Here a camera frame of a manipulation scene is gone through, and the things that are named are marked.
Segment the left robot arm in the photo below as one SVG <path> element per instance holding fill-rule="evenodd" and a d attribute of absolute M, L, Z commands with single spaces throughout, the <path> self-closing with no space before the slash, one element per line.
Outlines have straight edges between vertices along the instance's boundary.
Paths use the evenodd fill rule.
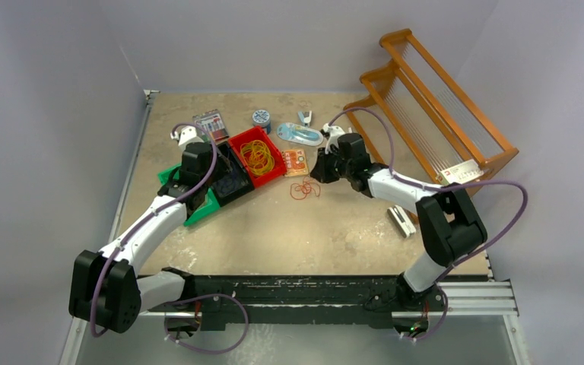
<path fill-rule="evenodd" d="M 198 209 L 215 176 L 222 171 L 217 146 L 189 142 L 178 178 L 163 185 L 150 207 L 121 236 L 97 252 L 84 250 L 75 259 L 68 311 L 90 325 L 98 338 L 108 331 L 129 330 L 138 314 L 164 303 L 186 311 L 196 290 L 182 274 L 162 271 L 140 278 L 138 270 L 156 248 Z"/>

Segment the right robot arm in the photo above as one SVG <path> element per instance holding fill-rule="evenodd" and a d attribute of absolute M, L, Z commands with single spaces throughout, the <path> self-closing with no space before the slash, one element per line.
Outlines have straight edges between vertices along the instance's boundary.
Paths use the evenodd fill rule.
<path fill-rule="evenodd" d="M 389 166 L 372 162 L 356 133 L 340 135 L 333 145 L 320 148 L 310 175 L 320 183 L 346 179 L 354 191 L 417 216 L 424 254 L 398 276 L 396 298 L 405 309 L 422 304 L 426 290 L 445 270 L 487 241 L 487 230 L 466 189 L 399 176 Z"/>

